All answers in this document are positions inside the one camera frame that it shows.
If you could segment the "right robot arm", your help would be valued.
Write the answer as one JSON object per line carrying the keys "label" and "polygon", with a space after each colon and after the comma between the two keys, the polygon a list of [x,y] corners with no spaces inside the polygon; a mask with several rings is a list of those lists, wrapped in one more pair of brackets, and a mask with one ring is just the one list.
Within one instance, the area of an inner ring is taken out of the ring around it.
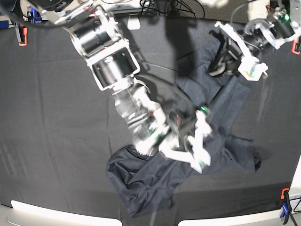
{"label": "right robot arm", "polygon": [[191,166],[210,165],[211,156],[203,147],[203,140],[212,130],[205,114],[193,110],[195,132],[185,140],[190,149],[179,151],[180,130],[168,119],[160,103],[150,99],[147,85],[136,78],[140,66],[110,13],[93,0],[81,3],[63,16],[58,12],[69,5],[67,0],[33,0],[31,4],[54,28],[62,27],[69,33],[99,89],[113,90],[116,110],[126,121],[139,154],[150,156],[158,150],[169,159]]}

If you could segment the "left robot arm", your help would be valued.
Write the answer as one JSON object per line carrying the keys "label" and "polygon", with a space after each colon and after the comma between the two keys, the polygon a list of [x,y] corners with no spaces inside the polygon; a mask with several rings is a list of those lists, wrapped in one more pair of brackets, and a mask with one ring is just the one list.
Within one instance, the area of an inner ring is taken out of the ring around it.
{"label": "left robot arm", "polygon": [[267,77],[268,66],[261,61],[265,49],[280,49],[287,42],[293,43],[292,52],[301,49],[301,2],[299,0],[277,0],[269,9],[266,19],[249,21],[239,33],[233,21],[215,23],[225,34],[208,73],[212,77],[240,73],[248,81]]}

